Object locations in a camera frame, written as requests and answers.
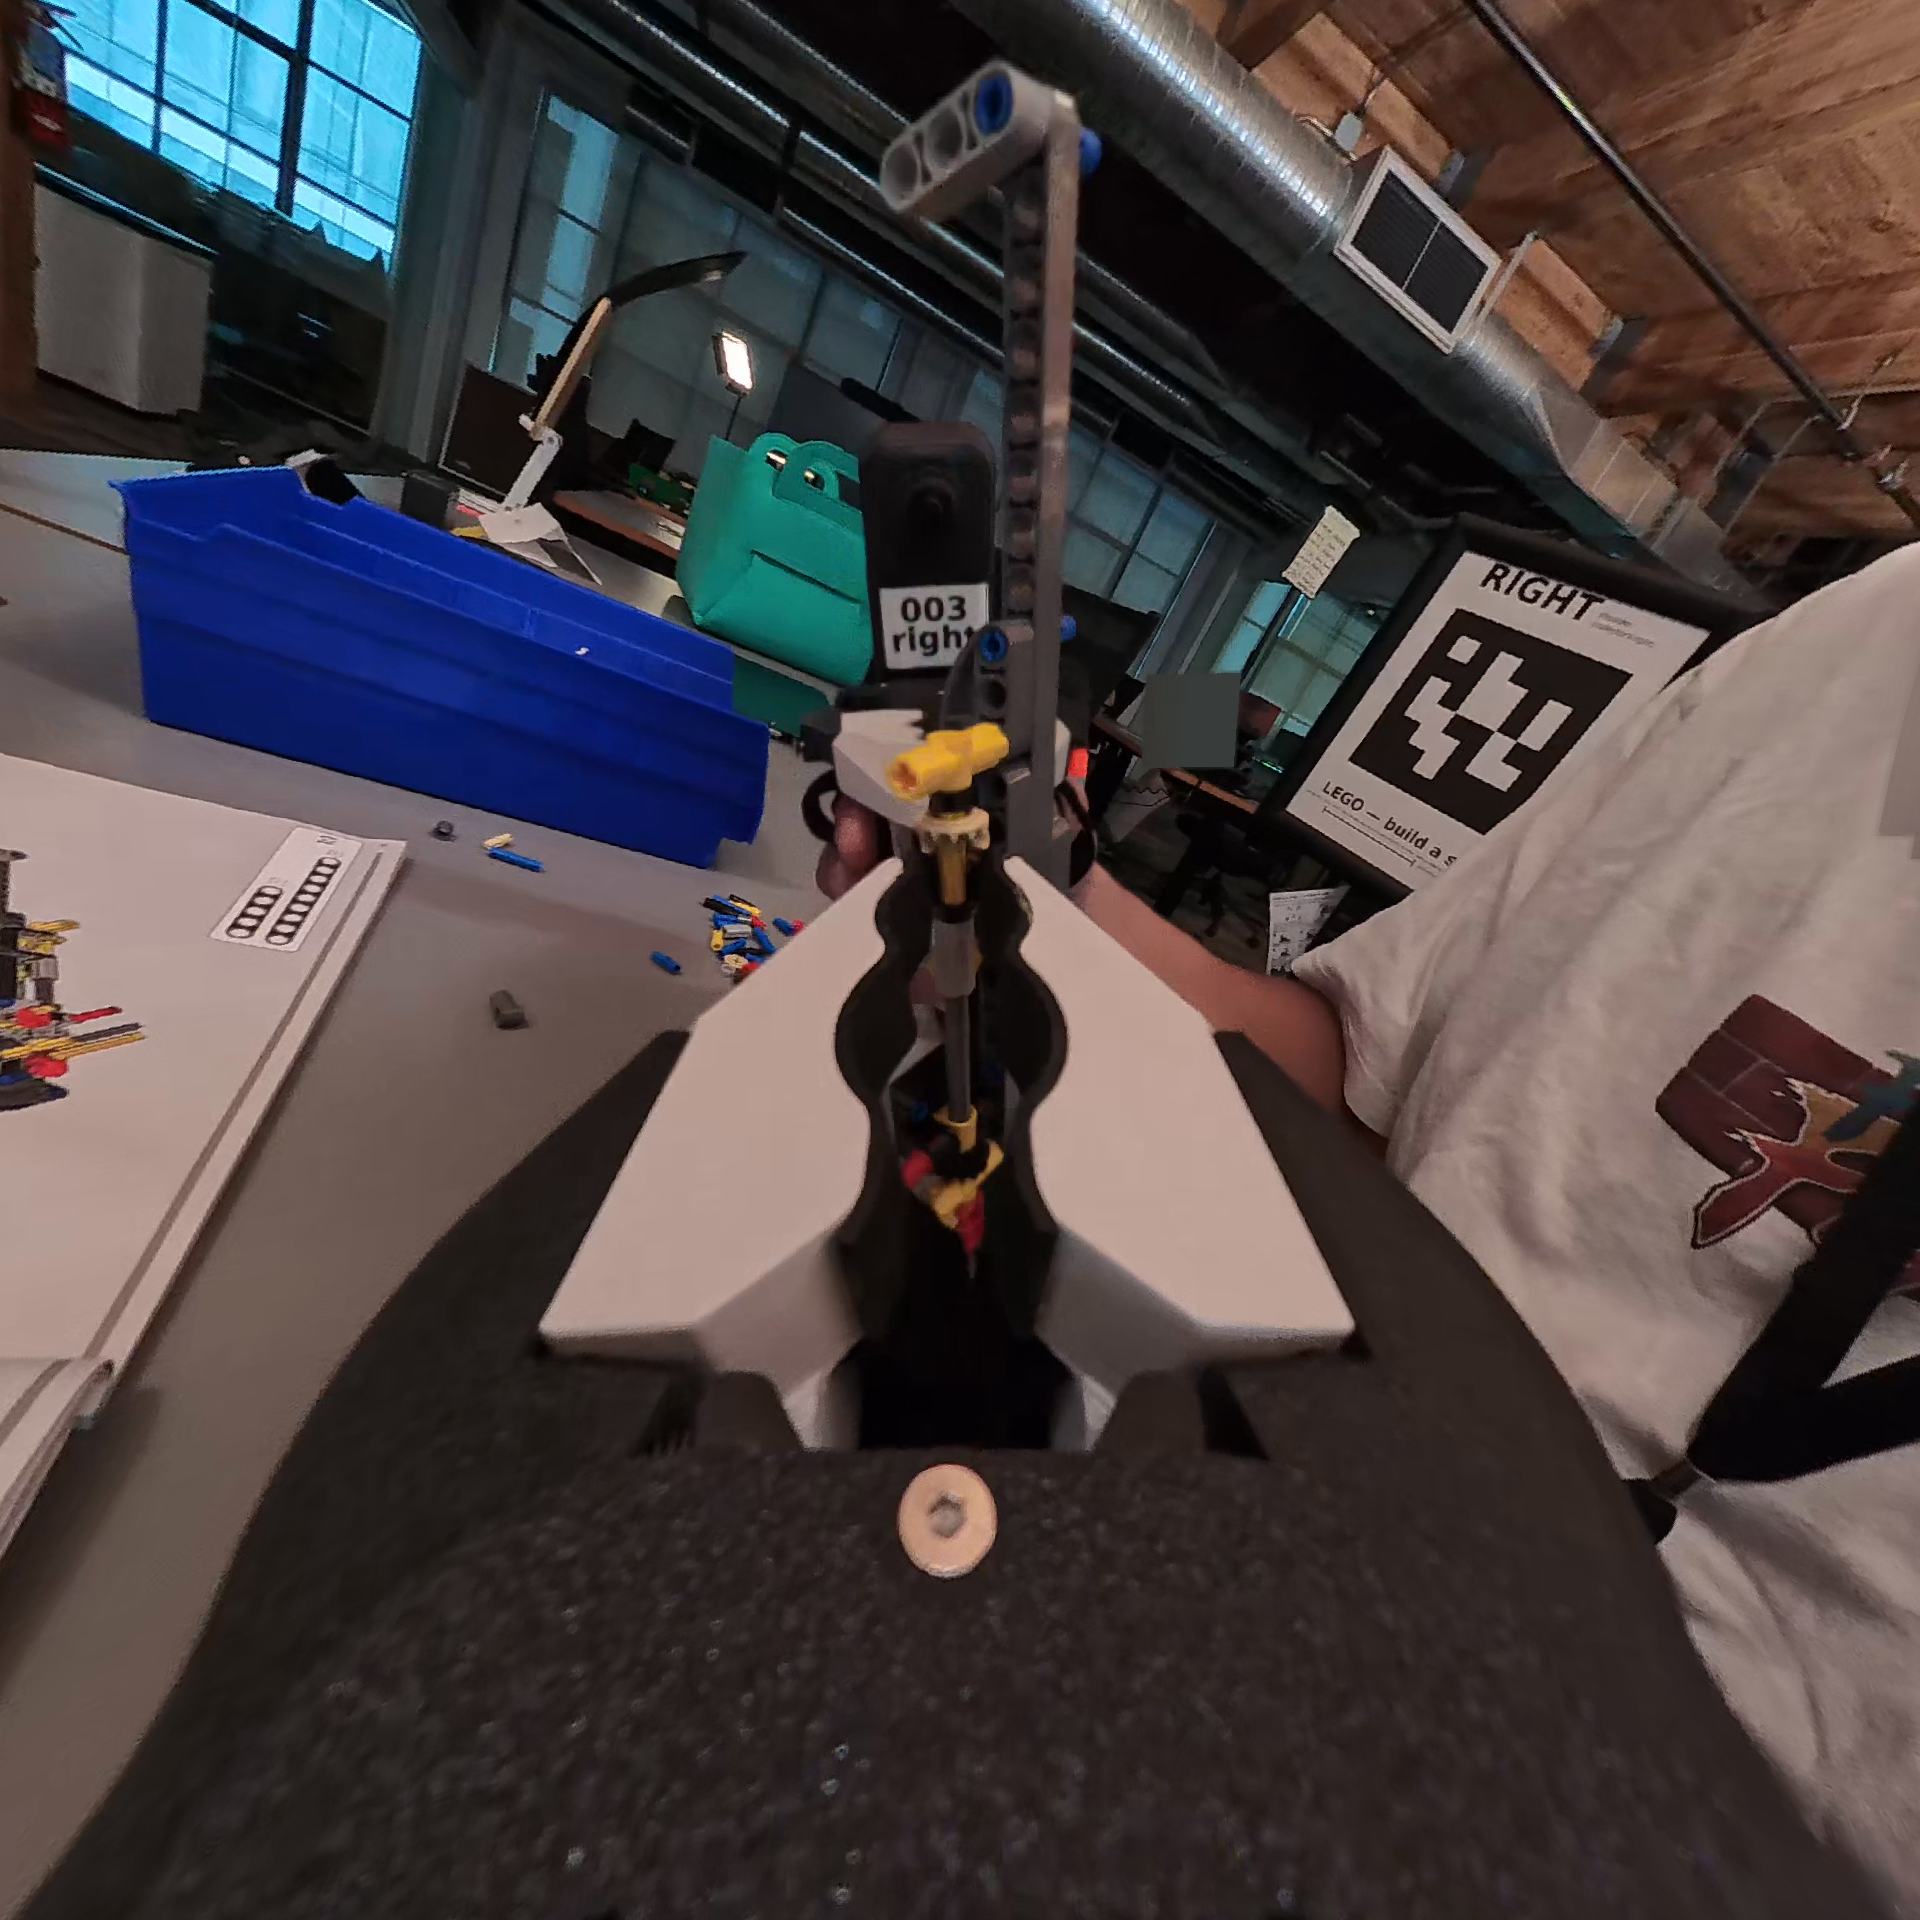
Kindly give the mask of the blue plastic bin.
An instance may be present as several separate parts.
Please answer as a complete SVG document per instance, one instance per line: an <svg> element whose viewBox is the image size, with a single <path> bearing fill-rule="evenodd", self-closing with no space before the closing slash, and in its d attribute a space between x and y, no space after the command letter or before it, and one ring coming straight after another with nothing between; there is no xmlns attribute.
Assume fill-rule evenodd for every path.
<svg viewBox="0 0 1920 1920"><path fill-rule="evenodd" d="M283 465L115 489L152 722L690 865L757 837L721 639Z"/></svg>

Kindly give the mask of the black white marker sign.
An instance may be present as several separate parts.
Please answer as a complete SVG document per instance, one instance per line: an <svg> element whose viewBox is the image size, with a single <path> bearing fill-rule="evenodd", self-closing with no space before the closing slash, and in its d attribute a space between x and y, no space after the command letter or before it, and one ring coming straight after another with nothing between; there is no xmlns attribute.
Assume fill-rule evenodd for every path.
<svg viewBox="0 0 1920 1920"><path fill-rule="evenodd" d="M1764 615L1741 590L1457 515L1252 829L1405 899Z"/></svg>

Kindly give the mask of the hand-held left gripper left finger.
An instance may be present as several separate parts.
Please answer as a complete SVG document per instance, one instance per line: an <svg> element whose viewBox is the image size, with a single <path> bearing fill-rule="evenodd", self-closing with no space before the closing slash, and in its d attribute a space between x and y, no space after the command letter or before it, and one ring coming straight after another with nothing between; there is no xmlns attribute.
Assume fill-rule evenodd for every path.
<svg viewBox="0 0 1920 1920"><path fill-rule="evenodd" d="M836 1058L883 959L890 858L704 1010L553 1295L557 1354L826 1376L859 1338L831 1240L867 1182L868 1113Z"/></svg>

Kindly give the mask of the silver air duct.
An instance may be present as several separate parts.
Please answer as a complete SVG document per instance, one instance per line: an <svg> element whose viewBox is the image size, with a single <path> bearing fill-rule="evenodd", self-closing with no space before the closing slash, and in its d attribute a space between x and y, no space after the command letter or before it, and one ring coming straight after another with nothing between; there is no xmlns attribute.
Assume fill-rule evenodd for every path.
<svg viewBox="0 0 1920 1920"><path fill-rule="evenodd" d="M1192 13L1169 1L961 1L1017 65L1072 93L1232 245L1593 539L1679 556L1692 512L1665 468L1603 420L1488 297L1441 351L1337 256L1364 164L1315 131Z"/></svg>

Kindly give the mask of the paper note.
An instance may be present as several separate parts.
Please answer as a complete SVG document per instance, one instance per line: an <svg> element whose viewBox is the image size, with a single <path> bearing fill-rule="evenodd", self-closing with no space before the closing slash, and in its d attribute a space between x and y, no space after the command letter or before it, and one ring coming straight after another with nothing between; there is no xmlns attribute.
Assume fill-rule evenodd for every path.
<svg viewBox="0 0 1920 1920"><path fill-rule="evenodd" d="M1294 591L1316 597L1360 537L1362 528L1338 505L1329 503L1285 564L1281 580Z"/></svg>

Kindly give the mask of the person's right forearm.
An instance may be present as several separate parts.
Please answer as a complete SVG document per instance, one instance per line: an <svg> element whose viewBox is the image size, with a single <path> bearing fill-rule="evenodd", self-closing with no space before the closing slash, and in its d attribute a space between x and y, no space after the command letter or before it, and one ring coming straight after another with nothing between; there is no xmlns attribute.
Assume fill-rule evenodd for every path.
<svg viewBox="0 0 1920 1920"><path fill-rule="evenodd" d="M1347 1103L1347 1048L1332 1001L1293 976L1236 967L1157 914L1100 865L1088 867L1069 897L1216 1032L1240 1033L1259 1045L1377 1157L1386 1155L1383 1136Z"/></svg>

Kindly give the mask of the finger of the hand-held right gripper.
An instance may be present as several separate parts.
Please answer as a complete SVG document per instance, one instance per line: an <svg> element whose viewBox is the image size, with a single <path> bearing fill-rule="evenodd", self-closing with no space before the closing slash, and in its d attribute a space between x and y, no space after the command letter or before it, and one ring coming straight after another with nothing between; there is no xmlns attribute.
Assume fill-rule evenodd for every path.
<svg viewBox="0 0 1920 1920"><path fill-rule="evenodd" d="M873 812L885 829L916 829L934 800L947 800L952 787L896 791L890 768L901 755L923 748L930 714L923 705L873 705L841 710L833 740L836 789Z"/></svg>

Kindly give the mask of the white air vent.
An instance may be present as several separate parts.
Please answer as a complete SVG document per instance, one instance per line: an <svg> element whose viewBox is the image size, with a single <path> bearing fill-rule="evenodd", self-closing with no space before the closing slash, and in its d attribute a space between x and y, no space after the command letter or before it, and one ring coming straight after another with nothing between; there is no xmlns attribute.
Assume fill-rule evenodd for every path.
<svg viewBox="0 0 1920 1920"><path fill-rule="evenodd" d="M1392 148L1357 169L1335 257L1441 354L1473 333L1504 272L1504 256Z"/></svg>

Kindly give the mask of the red fire extinguisher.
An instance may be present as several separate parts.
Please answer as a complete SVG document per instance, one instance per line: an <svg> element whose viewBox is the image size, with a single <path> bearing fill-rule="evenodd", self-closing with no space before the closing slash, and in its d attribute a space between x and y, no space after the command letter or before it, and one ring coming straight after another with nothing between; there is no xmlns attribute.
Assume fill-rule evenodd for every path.
<svg viewBox="0 0 1920 1920"><path fill-rule="evenodd" d="M68 48L53 11L44 4L22 1L8 46L18 133L41 151L63 151L70 135Z"/></svg>

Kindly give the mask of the building instruction booklet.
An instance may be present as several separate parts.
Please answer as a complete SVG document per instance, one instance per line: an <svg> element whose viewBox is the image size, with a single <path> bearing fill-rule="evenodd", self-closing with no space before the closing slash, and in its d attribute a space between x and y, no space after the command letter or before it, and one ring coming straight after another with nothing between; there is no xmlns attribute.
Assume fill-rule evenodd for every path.
<svg viewBox="0 0 1920 1920"><path fill-rule="evenodd" d="M2 1545L113 1396L407 846L2 760Z"/></svg>

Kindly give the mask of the partly built lego model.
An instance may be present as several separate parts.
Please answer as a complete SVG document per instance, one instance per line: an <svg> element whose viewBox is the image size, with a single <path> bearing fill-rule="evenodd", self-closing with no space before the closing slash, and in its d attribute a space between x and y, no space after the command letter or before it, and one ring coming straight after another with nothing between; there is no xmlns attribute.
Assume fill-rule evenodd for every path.
<svg viewBox="0 0 1920 1920"><path fill-rule="evenodd" d="M937 221L1002 199L1002 428L996 613L949 681L930 746L886 768L912 812L892 849L933 906L927 970L943 1014L945 1095L902 1176L967 1255L988 1234L988 1182L1007 1151L979 1095L981 912L996 856L1066 874L1060 653L1069 505L1074 287L1085 123L1076 101L990 59L883 155L902 214Z"/></svg>

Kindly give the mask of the person in white shirt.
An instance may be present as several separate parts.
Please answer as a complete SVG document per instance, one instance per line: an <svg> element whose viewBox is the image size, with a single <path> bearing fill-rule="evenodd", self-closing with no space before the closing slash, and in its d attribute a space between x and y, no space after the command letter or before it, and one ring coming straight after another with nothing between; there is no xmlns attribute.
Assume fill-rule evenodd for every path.
<svg viewBox="0 0 1920 1920"><path fill-rule="evenodd" d="M1917 1438L1773 1485L1691 1447L1914 1122L1917 541L1741 633L1457 871L1310 952L1347 1103L1501 1286L1815 1832L1917 1915Z"/></svg>

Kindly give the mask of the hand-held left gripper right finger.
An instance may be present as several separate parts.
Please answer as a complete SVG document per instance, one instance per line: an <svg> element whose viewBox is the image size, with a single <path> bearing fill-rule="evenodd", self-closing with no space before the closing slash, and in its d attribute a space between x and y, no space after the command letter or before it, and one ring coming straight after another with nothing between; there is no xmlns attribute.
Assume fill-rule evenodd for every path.
<svg viewBox="0 0 1920 1920"><path fill-rule="evenodd" d="M1007 871L1066 1025L1029 1111L1059 1229L1039 1338L1080 1378L1340 1346L1355 1317L1208 1020L1024 858Z"/></svg>

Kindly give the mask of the teal fabric bag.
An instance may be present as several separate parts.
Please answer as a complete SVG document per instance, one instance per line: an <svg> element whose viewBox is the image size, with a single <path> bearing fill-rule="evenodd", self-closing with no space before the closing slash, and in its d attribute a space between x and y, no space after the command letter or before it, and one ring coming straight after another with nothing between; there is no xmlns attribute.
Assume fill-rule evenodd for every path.
<svg viewBox="0 0 1920 1920"><path fill-rule="evenodd" d="M708 442L678 583L695 626L835 685L873 668L859 460L778 431Z"/></svg>

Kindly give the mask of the white cabinet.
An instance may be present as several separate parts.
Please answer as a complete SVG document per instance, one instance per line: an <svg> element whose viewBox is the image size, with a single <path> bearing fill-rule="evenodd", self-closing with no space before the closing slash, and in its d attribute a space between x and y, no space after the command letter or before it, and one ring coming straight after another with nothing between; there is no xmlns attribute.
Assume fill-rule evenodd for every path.
<svg viewBox="0 0 1920 1920"><path fill-rule="evenodd" d="M41 169L37 368L146 417L203 408L216 252Z"/></svg>

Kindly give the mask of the printed leaflet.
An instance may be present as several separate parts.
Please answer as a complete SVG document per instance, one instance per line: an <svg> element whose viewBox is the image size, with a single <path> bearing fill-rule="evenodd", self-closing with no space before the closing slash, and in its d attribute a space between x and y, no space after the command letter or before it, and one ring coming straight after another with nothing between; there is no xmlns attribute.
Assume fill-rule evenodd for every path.
<svg viewBox="0 0 1920 1920"><path fill-rule="evenodd" d="M1293 886L1267 895L1265 971L1286 976L1325 934L1351 891L1347 881Z"/></svg>

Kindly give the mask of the pile of small lego pins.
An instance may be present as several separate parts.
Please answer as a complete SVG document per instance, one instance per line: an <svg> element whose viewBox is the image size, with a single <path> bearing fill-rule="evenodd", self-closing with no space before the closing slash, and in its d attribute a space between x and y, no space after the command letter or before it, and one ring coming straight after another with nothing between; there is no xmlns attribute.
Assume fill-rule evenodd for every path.
<svg viewBox="0 0 1920 1920"><path fill-rule="evenodd" d="M708 893L701 909L708 918L712 957L733 983L764 967L806 927L805 920L769 914L740 893Z"/></svg>

